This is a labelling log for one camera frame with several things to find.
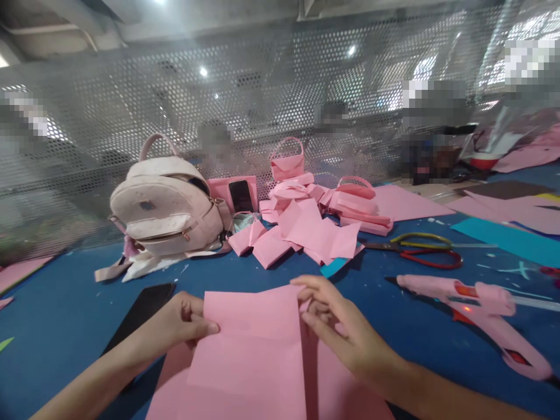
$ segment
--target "yellow scissor handle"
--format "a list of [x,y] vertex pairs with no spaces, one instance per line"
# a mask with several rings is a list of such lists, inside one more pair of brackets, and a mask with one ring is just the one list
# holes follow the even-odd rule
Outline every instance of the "yellow scissor handle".
[[[403,239],[406,239],[406,238],[411,237],[411,236],[426,237],[426,238],[438,240],[440,242],[443,242],[445,245],[436,245],[436,244],[430,244],[430,243],[425,243],[425,242],[402,241]],[[412,247],[416,247],[416,248],[428,248],[428,249],[448,250],[448,249],[451,249],[453,247],[453,242],[451,242],[447,238],[444,238],[443,236],[439,236],[439,235],[436,235],[436,234],[433,234],[433,233],[422,233],[422,232],[405,233],[405,234],[402,234],[401,236],[397,236],[396,238],[391,239],[390,242],[396,242],[399,245],[403,245],[403,246],[412,246]]]

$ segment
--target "phone screen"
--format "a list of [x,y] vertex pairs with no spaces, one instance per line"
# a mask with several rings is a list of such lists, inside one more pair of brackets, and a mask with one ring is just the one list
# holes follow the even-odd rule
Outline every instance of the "phone screen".
[[101,355],[112,350],[155,315],[171,299],[174,291],[175,284],[167,283],[148,287],[140,292]]
[[240,211],[253,212],[253,202],[247,181],[235,181],[229,183],[229,192],[232,195],[233,209],[235,213]]

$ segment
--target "pink glue gun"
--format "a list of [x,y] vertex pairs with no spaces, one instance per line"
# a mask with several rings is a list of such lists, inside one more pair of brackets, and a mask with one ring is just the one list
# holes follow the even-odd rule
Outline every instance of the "pink glue gun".
[[554,309],[557,303],[514,297],[500,286],[481,282],[470,287],[456,279],[432,276],[400,275],[386,279],[418,295],[437,299],[450,306],[453,309],[453,320],[476,325],[484,331],[502,349],[506,364],[517,373],[533,380],[552,379],[554,382],[550,363],[502,316],[514,315],[516,303],[552,310],[557,310]]

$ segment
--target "scissors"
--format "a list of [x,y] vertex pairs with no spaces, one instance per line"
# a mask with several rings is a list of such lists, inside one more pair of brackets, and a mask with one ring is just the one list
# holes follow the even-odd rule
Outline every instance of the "scissors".
[[[413,236],[430,238],[441,242],[441,244],[425,243],[425,242],[410,242],[405,240]],[[454,270],[455,268],[459,268],[463,264],[462,256],[452,250],[453,242],[451,242],[447,238],[444,238],[443,236],[438,236],[431,233],[420,233],[420,232],[405,233],[402,234],[401,236],[397,236],[396,238],[391,239],[389,242],[385,242],[385,243],[368,242],[363,245],[368,249],[398,252],[402,258],[406,258],[407,260],[414,261],[418,264],[427,265],[429,267],[440,268],[441,270],[443,269]],[[401,246],[409,246],[409,247],[415,247],[420,249],[404,250],[401,249]],[[452,256],[454,262],[452,264],[438,264],[436,262],[431,262],[416,257],[417,255],[421,255],[421,254],[436,254],[436,253],[442,253],[442,254],[447,254],[449,256]]]

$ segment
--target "metal mesh wall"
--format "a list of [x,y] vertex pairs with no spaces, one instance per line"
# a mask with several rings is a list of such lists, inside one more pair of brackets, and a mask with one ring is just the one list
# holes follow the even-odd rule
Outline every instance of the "metal mesh wall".
[[[156,131],[207,178],[255,174],[261,199],[274,184],[268,157],[287,135],[302,139],[306,169],[327,187],[343,175],[395,177],[401,82],[465,81],[469,110],[483,121],[502,97],[504,40],[515,30],[521,39],[553,33],[556,7],[453,2],[5,68],[1,258],[118,240],[108,198]],[[527,35],[536,17],[549,28]],[[321,108],[348,118],[325,124]],[[163,142],[152,152],[168,154]]]

